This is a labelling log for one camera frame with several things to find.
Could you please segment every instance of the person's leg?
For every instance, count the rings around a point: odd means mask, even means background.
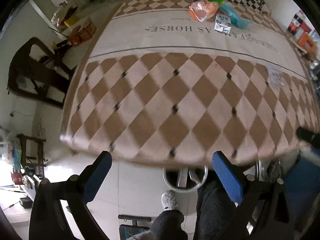
[[[187,240],[188,235],[181,229],[183,214],[177,209],[178,204],[171,190],[161,197],[164,211],[152,223],[150,231],[158,240]]]
[[[214,240],[236,210],[217,174],[209,171],[198,189],[197,220],[193,240]]]

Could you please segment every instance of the white sneaker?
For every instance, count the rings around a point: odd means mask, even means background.
[[[165,211],[178,209],[178,203],[174,196],[173,190],[168,190],[162,194],[161,203]]]

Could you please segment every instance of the white carton box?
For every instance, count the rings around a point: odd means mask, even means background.
[[[229,34],[231,30],[231,20],[228,15],[217,13],[214,29],[218,32]]]

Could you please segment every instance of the wooden chair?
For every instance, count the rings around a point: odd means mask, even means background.
[[[63,72],[68,75],[69,80],[59,75],[55,70],[49,69],[43,63],[33,59],[30,56],[33,45],[38,46],[48,56],[48,58],[53,61],[55,66],[61,68]],[[39,100],[49,105],[63,108],[63,101],[59,102],[46,96],[48,86],[55,87],[66,95],[73,72],[73,70],[69,69],[62,63],[61,57],[52,53],[41,40],[33,37],[28,40],[13,56],[9,68],[7,89],[8,92],[12,92],[17,96],[32,100]],[[31,80],[36,93],[19,88],[17,83],[19,75]],[[36,81],[45,84],[45,86],[39,87],[36,84]]]
[[[43,163],[43,142],[45,142],[45,139],[39,139],[36,137],[30,137],[26,136],[24,134],[18,134],[17,138],[20,139],[21,144],[21,166],[24,167],[39,167],[39,174],[43,176],[44,170],[43,167],[46,167],[46,165]],[[31,157],[27,156],[27,140],[34,141],[38,144],[38,153],[37,157]]]

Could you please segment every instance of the floor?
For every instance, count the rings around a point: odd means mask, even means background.
[[[113,6],[105,4],[94,4],[91,8],[86,8],[84,14],[90,14],[99,27],[112,8]],[[64,63],[69,68],[79,64],[89,43],[71,48],[63,59]],[[57,99],[63,96],[57,91],[51,93]],[[48,159],[45,176],[51,182],[63,181],[72,174],[80,174],[96,158],[85,152],[73,154],[59,141],[61,114],[61,109],[38,103],[33,125],[33,135],[47,140],[44,143],[44,156]],[[163,211],[161,195],[168,189],[162,169],[114,161],[98,194],[87,206],[106,235],[117,240],[120,239],[119,225],[131,224],[129,221],[119,220],[118,215],[150,216],[154,220]],[[179,209],[185,215],[182,229],[188,233],[189,239],[192,239],[196,222],[197,193],[180,193],[176,197]],[[83,239],[72,215],[65,208],[67,202],[62,201],[62,206],[74,235]]]

